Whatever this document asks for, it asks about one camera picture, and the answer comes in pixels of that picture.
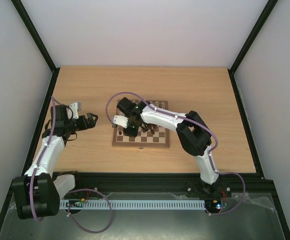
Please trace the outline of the wooden chess board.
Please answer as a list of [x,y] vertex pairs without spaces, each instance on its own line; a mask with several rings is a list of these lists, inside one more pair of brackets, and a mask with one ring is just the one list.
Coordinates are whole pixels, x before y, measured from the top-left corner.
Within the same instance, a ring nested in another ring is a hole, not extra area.
[[[124,97],[117,101],[116,105],[116,114],[129,117],[138,117],[140,111],[146,107],[146,104],[143,101],[138,104],[133,103],[132,100]],[[124,128],[121,126],[115,127],[112,137],[112,146],[121,147],[121,148],[162,148],[168,149],[170,147],[170,131],[167,128],[164,128],[160,125],[157,125],[157,129],[154,134],[151,134],[150,131],[143,132],[141,126],[138,129],[137,137],[130,137],[124,135]]]

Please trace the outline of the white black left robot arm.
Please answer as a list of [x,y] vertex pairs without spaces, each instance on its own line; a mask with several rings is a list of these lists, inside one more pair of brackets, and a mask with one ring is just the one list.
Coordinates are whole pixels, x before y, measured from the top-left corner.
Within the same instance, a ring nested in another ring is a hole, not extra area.
[[73,174],[52,179],[56,163],[70,136],[96,126],[98,116],[79,115],[80,102],[50,108],[50,120],[44,127],[40,150],[24,175],[12,180],[18,217],[21,220],[55,216],[61,199],[76,185]]

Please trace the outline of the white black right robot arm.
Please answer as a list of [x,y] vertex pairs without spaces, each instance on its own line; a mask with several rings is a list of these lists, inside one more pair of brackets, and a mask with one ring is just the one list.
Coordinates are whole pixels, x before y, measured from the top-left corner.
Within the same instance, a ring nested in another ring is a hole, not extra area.
[[220,191],[219,174],[211,154],[212,134],[197,112],[177,113],[148,101],[135,103],[126,97],[118,101],[116,108],[122,115],[115,115],[112,122],[122,127],[125,136],[137,137],[139,130],[147,132],[153,126],[175,132],[183,150],[196,160],[204,182],[203,191],[209,196]]

